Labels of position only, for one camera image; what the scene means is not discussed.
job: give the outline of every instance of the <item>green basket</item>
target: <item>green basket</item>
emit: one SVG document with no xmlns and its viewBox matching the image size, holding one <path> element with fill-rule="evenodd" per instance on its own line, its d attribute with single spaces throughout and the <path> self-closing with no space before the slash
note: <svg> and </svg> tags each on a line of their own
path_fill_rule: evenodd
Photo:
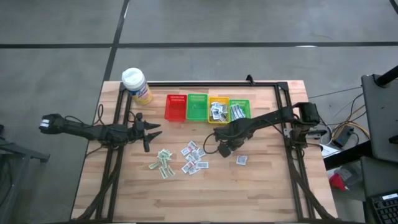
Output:
<svg viewBox="0 0 398 224">
<path fill-rule="evenodd" d="M 207 94 L 188 94 L 187 120 L 207 121 L 208 114 Z"/>
<path fill-rule="evenodd" d="M 232 105 L 239 105 L 242 110 L 243 113 L 246 115 L 247 118 L 251 118 L 251 114 L 250 114 L 250 101 L 249 100 L 229 100 L 229 120 L 232 121 L 232 117 L 231 117 L 231 106 Z"/>
</svg>

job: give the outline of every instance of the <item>red object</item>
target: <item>red object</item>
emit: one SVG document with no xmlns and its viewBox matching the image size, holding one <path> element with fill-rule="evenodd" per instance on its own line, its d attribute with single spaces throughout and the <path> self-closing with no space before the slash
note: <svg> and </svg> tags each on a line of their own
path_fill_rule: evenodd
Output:
<svg viewBox="0 0 398 224">
<path fill-rule="evenodd" d="M 336 187 L 337 189 L 340 189 L 342 191 L 346 190 L 344 182 L 339 174 L 333 174 L 333 176 L 329 179 L 329 183 L 332 187 Z"/>
<path fill-rule="evenodd" d="M 164 119 L 168 121 L 185 121 L 187 117 L 187 96 L 167 95 Z"/>
</svg>

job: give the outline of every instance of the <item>container lid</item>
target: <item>container lid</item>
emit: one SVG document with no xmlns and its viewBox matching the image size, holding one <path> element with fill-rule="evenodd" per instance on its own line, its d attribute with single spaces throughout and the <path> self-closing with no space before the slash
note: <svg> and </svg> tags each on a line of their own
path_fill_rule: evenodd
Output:
<svg viewBox="0 0 398 224">
<path fill-rule="evenodd" d="M 129 68 L 122 73 L 122 81 L 127 89 L 139 88 L 144 82 L 145 77 L 138 68 Z"/>
</svg>

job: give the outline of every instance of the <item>white container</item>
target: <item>white container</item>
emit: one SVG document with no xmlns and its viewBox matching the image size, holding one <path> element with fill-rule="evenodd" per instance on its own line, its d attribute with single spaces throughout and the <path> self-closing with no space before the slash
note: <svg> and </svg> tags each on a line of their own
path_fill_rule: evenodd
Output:
<svg viewBox="0 0 398 224">
<path fill-rule="evenodd" d="M 138 68 L 129 68 L 124 71 L 122 73 L 122 81 L 135 102 L 144 105 L 152 100 L 152 93 L 145 76 Z"/>
</svg>

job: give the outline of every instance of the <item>red basket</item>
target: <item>red basket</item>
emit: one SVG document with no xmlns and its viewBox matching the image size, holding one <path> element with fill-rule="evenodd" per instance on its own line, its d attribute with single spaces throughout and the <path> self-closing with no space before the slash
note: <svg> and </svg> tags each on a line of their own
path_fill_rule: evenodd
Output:
<svg viewBox="0 0 398 224">
<path fill-rule="evenodd" d="M 185 121 L 186 113 L 186 95 L 167 95 L 164 119 L 168 121 Z"/>
</svg>

